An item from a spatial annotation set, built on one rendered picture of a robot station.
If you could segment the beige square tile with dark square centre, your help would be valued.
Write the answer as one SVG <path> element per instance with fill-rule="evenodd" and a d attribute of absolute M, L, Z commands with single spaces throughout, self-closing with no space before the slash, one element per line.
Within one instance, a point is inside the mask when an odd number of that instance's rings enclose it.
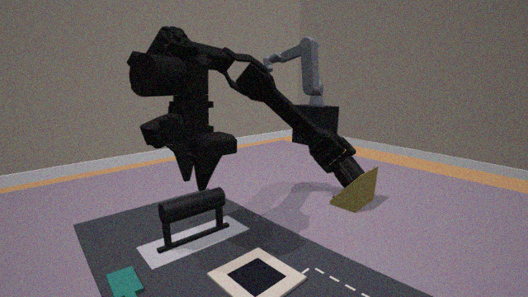
<path fill-rule="evenodd" d="M 306 280 L 304 274 L 259 247 L 207 276 L 229 297 L 283 297 Z"/>

